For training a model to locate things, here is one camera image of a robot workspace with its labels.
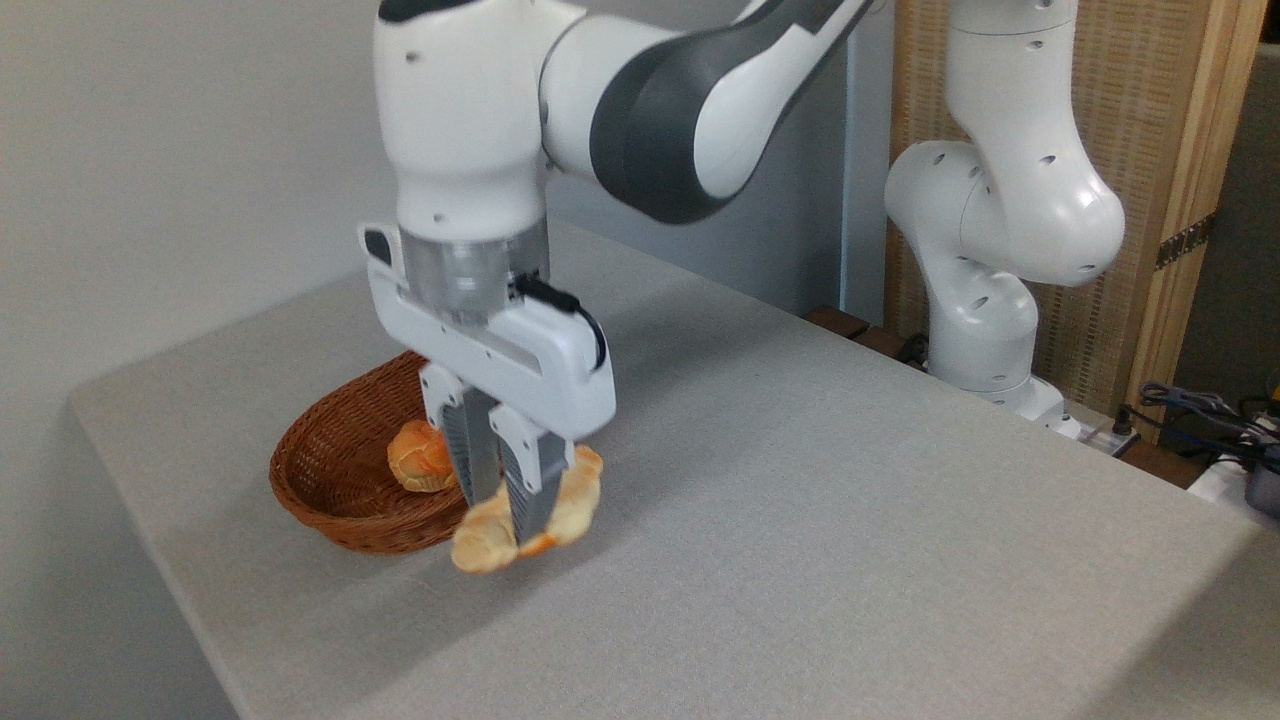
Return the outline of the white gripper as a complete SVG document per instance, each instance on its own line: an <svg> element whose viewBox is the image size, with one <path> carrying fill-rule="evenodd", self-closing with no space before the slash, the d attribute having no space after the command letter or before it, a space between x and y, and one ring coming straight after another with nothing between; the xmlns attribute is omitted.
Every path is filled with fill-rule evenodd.
<svg viewBox="0 0 1280 720"><path fill-rule="evenodd" d="M595 332L536 299L463 325L411 297L397 229L364 224L358 242L380 323L431 361L419 373L422 400L467 505L497 493L502 462L515 538L527 543L545 530L572 464L564 438L590 436L614 416L612 365L596 361Z"/></svg>

